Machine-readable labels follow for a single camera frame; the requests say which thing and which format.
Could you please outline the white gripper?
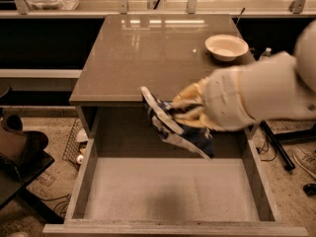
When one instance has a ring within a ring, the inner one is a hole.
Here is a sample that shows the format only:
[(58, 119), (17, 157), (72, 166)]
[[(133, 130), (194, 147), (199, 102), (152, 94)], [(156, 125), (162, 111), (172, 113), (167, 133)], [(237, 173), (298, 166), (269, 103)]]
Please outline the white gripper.
[(256, 121), (247, 113), (241, 93), (242, 67), (216, 69), (184, 88), (172, 100), (176, 122), (218, 131), (236, 131)]

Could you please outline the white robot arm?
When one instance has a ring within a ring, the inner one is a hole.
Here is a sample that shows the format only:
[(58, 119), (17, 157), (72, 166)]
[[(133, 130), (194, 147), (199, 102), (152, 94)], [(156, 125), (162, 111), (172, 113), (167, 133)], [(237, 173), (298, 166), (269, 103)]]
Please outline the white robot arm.
[(316, 118), (316, 22), (294, 54), (279, 52), (248, 65), (216, 69), (173, 100), (175, 121), (235, 131), (266, 119)]

